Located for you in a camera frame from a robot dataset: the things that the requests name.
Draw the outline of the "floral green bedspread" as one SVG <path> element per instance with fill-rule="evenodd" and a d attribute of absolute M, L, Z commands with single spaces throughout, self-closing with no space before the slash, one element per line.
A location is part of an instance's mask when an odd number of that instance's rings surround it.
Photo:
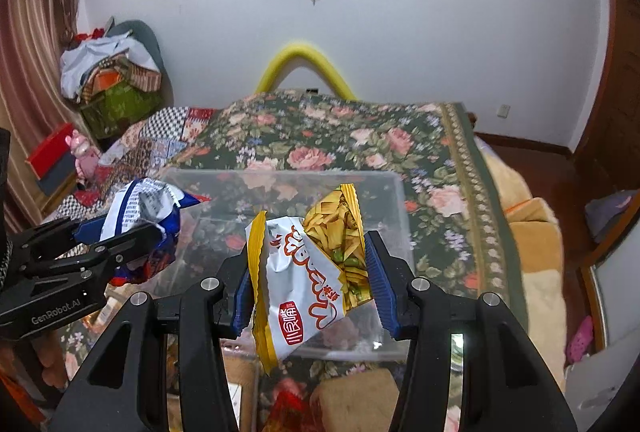
<path fill-rule="evenodd" d="M 198 154 L 159 179 L 206 197 L 182 216 L 175 262 L 148 284 L 180 293 L 244 246 L 259 211 L 301 217 L 338 185 L 393 255 L 456 296 L 491 290 L 528 313 L 515 239 L 458 103 L 374 104 L 277 91 L 215 111 Z"/>

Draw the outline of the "pink plush toy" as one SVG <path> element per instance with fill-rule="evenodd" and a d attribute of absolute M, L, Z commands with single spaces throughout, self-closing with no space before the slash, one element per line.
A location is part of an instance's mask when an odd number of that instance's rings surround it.
<path fill-rule="evenodd" d="M 78 183 L 87 185 L 94 178 L 102 153 L 84 133 L 77 129 L 65 138 L 65 142 L 70 148 L 70 154 L 75 158 Z"/>

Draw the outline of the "blue white snack bag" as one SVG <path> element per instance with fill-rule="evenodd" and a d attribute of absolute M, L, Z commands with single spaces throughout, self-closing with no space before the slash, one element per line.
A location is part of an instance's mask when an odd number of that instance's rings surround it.
<path fill-rule="evenodd" d="M 181 210 L 198 205 L 206 197 L 194 196 L 170 183 L 151 178 L 132 180 L 114 196 L 106 215 L 86 220 L 74 233 L 76 241 L 85 245 L 132 232 L 138 226 L 151 224 L 160 238 L 140 259 L 116 267 L 110 284 L 143 284 L 175 261 L 181 229 Z"/>

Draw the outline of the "red box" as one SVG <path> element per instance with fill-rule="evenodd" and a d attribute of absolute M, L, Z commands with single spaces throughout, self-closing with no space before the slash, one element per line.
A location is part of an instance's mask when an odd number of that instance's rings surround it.
<path fill-rule="evenodd" d="M 74 125 L 70 122 L 62 123 L 32 151 L 26 163 L 32 168 L 38 180 L 43 179 L 50 169 L 70 150 L 66 137 L 73 133 Z"/>

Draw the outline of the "wall power socket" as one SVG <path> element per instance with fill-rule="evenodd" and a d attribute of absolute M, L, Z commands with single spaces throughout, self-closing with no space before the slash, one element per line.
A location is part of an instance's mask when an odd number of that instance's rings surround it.
<path fill-rule="evenodd" d="M 508 104 L 502 104 L 497 111 L 497 116 L 500 118 L 506 118 L 509 116 L 511 106 Z"/>

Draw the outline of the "pink slipper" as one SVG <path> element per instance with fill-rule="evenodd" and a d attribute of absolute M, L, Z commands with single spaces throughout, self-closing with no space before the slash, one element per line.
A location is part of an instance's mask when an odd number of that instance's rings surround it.
<path fill-rule="evenodd" d="M 593 320 L 586 316 L 578 326 L 574 336 L 567 343 L 566 360 L 570 365 L 576 364 L 588 353 L 593 341 Z"/>

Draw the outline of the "pile of clothes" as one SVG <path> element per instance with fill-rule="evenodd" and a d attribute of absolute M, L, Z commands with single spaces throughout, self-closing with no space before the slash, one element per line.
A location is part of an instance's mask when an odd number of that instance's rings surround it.
<path fill-rule="evenodd" d="M 124 21 L 76 37 L 60 59 L 61 93 L 94 140 L 114 140 L 164 104 L 166 70 L 148 24 Z"/>

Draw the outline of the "beige yellow blanket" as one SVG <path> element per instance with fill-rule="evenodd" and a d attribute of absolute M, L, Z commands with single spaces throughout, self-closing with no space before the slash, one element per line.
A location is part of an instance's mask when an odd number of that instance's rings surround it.
<path fill-rule="evenodd" d="M 564 389 L 567 322 L 559 220 L 543 198 L 532 194 L 518 171 L 483 140 L 478 139 L 476 144 L 497 186 L 502 212 L 518 247 L 529 338 Z"/>

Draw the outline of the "yellow white snack bag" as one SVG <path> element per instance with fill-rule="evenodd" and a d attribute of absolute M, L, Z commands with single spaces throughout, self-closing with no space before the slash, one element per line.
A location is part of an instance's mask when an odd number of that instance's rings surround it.
<path fill-rule="evenodd" d="M 342 184 L 303 218 L 259 212 L 245 228 L 252 333 L 269 374 L 302 344 L 372 299 L 356 187 Z"/>

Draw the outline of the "striped brown curtain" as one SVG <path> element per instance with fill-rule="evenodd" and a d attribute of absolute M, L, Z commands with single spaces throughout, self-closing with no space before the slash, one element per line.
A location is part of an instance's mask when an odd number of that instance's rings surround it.
<path fill-rule="evenodd" d="M 42 220 L 27 157 L 65 122 L 82 121 L 61 93 L 60 57 L 76 36 L 79 0 L 1 0 L 1 127 L 11 133 L 4 221 L 20 233 Z"/>

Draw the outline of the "patchwork checkered quilt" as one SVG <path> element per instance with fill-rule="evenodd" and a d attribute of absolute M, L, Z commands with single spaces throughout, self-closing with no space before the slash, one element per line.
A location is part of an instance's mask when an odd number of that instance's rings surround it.
<path fill-rule="evenodd" d="M 46 220 L 98 215 L 130 181 L 156 178 L 165 167 L 198 154 L 196 138 L 214 114 L 213 108 L 165 107 L 135 123 L 103 153 L 88 185 L 64 197 Z"/>

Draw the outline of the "yellow foam tube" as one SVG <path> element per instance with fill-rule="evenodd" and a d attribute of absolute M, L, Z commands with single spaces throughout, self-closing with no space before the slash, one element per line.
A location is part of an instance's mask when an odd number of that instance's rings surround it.
<path fill-rule="evenodd" d="M 268 93 L 276 90 L 283 79 L 295 68 L 302 67 L 316 75 L 329 90 L 345 101 L 357 101 L 358 98 L 346 80 L 331 61 L 312 44 L 294 41 L 285 44 L 273 56 L 260 77 L 255 93 Z"/>

